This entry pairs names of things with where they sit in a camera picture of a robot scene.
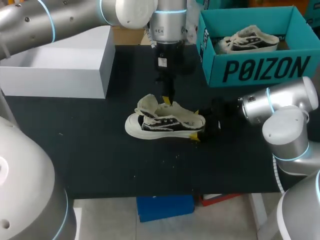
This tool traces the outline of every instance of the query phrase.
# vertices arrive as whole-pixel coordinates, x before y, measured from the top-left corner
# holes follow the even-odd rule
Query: blue led ring
[[[269,102],[269,106],[271,108],[272,114],[274,114],[275,113],[275,109],[274,109],[274,106],[272,106],[272,102],[271,102],[271,99],[270,99],[270,88],[269,87],[266,88],[266,97],[268,98],[268,102]]]
[[[105,18],[104,11],[102,10],[102,0],[100,0],[99,6],[100,6],[100,12],[101,12],[103,19],[105,20],[105,22],[107,24],[109,24],[111,26],[110,22],[108,22],[108,20]]]
[[[178,11],[155,11],[154,13],[155,14],[183,14],[183,13],[186,13],[187,12],[187,9],[184,9],[184,10],[178,10]]]
[[[304,153],[302,153],[300,156],[298,157],[295,157],[295,158],[291,158],[291,159],[282,159],[282,158],[278,158],[276,157],[275,155],[273,155],[276,159],[278,160],[281,160],[281,161],[287,161],[287,162],[290,162],[290,161],[295,161],[295,160],[298,160],[300,158],[302,158],[309,150],[309,146],[310,146],[310,143],[308,142],[308,147],[306,148],[306,150],[304,151]]]
[[[55,25],[54,25],[54,21],[51,17],[51,14],[49,12],[49,9],[47,8],[47,6],[44,4],[44,2],[42,0],[38,0],[38,2],[42,5],[42,7],[44,8],[44,10],[46,11],[46,14],[48,14],[48,17],[49,17],[49,20],[50,20],[50,23],[51,23],[51,28],[52,28],[52,43],[55,42],[56,40],[56,28],[55,28]]]
[[[320,188],[319,188],[319,175],[320,175],[320,171],[318,171],[318,174],[316,175],[315,178],[315,190],[316,190],[316,195],[318,197],[318,202],[320,204]]]
[[[68,208],[69,208],[69,201],[68,201],[68,196],[67,196],[67,192],[66,190],[64,190],[64,193],[65,193],[65,198],[66,198],[66,210],[65,210],[65,215],[64,215],[64,219],[63,219],[63,222],[61,224],[61,227],[59,228],[58,232],[56,233],[56,235],[54,236],[54,238],[52,240],[57,240],[62,229],[64,228],[65,226],[65,223],[66,223],[66,220],[67,220],[67,216],[68,216]]]

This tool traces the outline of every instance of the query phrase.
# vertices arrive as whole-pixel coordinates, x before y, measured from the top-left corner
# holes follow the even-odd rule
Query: shoelace
[[[135,112],[136,114],[139,114],[140,116],[144,116],[144,114],[141,112],[141,110],[140,110],[139,108],[136,108],[136,109],[134,110],[134,112]]]
[[[254,39],[254,38],[256,38],[256,36],[236,37],[235,39],[232,39],[232,40],[230,38],[230,42],[228,42],[227,46],[231,48],[233,44],[236,44],[236,45],[246,44],[251,42],[250,39]]]
[[[153,124],[160,124],[161,121],[160,120],[155,120],[154,118],[150,118],[150,117],[144,116],[143,123],[145,123],[147,125],[153,125]]]
[[[240,38],[240,37],[239,37],[240,32],[243,32],[243,31],[244,31],[244,33],[248,35],[248,34],[250,34],[253,30],[254,30],[254,28],[251,27],[251,28],[247,29],[246,31],[244,31],[244,30],[237,31],[237,32],[236,32],[235,34],[233,34],[232,36],[226,36],[223,40],[225,40],[225,41],[228,41],[228,40],[229,40],[230,42],[232,42],[232,41],[234,41],[235,39]]]

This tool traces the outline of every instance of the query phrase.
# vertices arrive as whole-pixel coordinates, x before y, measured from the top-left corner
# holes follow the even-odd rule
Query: shoe tongue
[[[241,31],[238,32],[238,36],[240,38],[246,38],[246,37],[252,37],[252,36],[257,36],[255,33],[255,29],[252,26],[248,26]]]
[[[155,114],[155,112],[158,109],[158,106],[159,104],[156,97],[152,94],[148,94],[147,96],[140,99],[135,112],[139,115],[142,114],[149,118],[156,118],[157,115]]]

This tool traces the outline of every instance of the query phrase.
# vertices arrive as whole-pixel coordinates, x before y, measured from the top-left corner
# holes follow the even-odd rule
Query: black and white sneaker
[[[166,137],[190,138],[203,131],[203,116],[184,109],[177,102],[158,104],[154,95],[142,98],[125,122],[125,131],[138,139],[153,140]]]
[[[277,50],[279,38],[262,32],[256,25],[222,39],[218,46],[225,54],[261,53]]]

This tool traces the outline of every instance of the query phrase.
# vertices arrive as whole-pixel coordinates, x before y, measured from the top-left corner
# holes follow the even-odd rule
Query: cable
[[[283,194],[285,194],[285,190],[282,187],[282,184],[281,184],[281,181],[279,178],[277,160],[276,160],[275,156],[273,156],[273,155],[272,155],[272,159],[273,159],[273,171],[274,171],[275,180],[276,180],[276,183],[278,184],[278,188],[279,188],[281,194],[283,195]]]
[[[147,25],[146,25],[146,26],[144,26],[144,30],[145,30],[145,33],[146,33],[146,35],[147,35],[147,37],[148,37],[149,41],[150,41],[151,48],[155,49],[155,48],[156,48],[156,46],[155,46],[155,44],[154,44],[154,41],[153,41],[153,39],[152,39],[152,36],[151,36],[150,30],[149,30],[149,28],[148,28],[148,26],[147,26]]]

